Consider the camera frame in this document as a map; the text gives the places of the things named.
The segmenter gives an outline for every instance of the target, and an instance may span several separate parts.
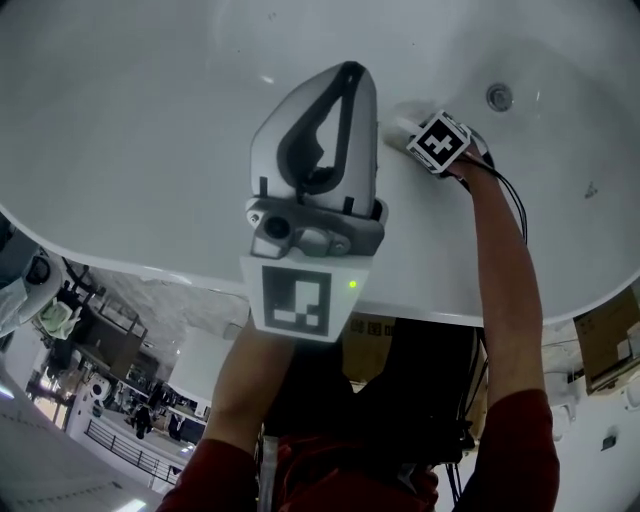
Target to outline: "forearm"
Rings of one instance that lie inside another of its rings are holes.
[[[544,389],[542,308],[529,250],[499,182],[477,168],[466,179],[476,220],[491,405],[518,391]]]
[[[257,331],[249,319],[220,371],[205,439],[224,441],[253,454],[262,422],[291,362],[294,343]]]

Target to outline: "black fence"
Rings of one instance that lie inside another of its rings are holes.
[[[142,471],[146,471],[155,478],[175,485],[181,468],[171,466],[166,462],[150,457],[136,446],[129,444],[118,436],[112,434],[93,420],[89,421],[89,427],[85,432],[96,443],[104,446],[111,453],[116,454],[128,463],[133,464]]]

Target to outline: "white marker cube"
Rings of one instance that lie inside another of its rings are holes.
[[[426,126],[407,146],[432,174],[447,169],[471,144],[471,131],[457,123],[444,110],[427,121]]]

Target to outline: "dark red sweater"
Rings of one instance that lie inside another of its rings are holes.
[[[551,421],[542,391],[517,393],[491,407],[475,472],[455,511],[551,512],[560,469]],[[342,469],[345,450],[351,451],[352,459],[357,447],[322,436],[281,440],[273,492],[277,510],[433,510],[437,500],[435,475],[414,472],[413,493],[404,485],[372,479],[352,465],[349,470]],[[178,485],[158,510],[255,511],[253,458],[223,442],[200,442]]]

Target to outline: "metal drain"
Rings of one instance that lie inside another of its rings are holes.
[[[513,93],[505,84],[493,84],[487,89],[487,103],[496,112],[506,112],[513,105]]]

